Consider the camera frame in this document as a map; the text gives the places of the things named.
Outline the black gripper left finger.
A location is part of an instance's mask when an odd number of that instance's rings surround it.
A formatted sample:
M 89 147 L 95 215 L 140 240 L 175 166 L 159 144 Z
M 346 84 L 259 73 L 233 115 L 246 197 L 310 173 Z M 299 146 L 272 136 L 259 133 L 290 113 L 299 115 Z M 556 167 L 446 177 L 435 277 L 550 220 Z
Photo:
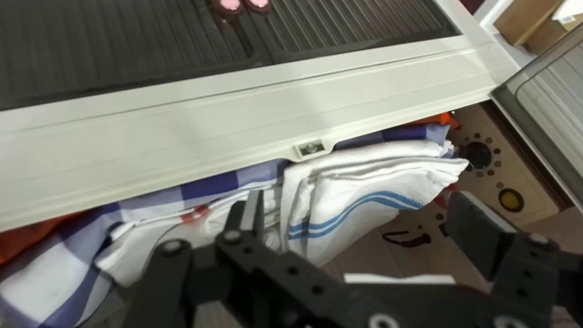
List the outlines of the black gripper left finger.
M 222 248 L 250 248 L 262 244 L 264 233 L 264 193 L 251 191 L 246 200 L 237 200 L 226 218 L 224 231 L 219 235 Z

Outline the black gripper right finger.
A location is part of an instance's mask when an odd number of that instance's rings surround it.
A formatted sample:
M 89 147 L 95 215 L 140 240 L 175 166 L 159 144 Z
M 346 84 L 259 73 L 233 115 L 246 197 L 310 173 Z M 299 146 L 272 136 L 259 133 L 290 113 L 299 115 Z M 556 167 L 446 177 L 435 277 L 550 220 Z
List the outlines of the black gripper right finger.
M 550 266 L 554 244 L 519 229 L 470 191 L 450 197 L 446 231 L 487 280 L 556 279 Z

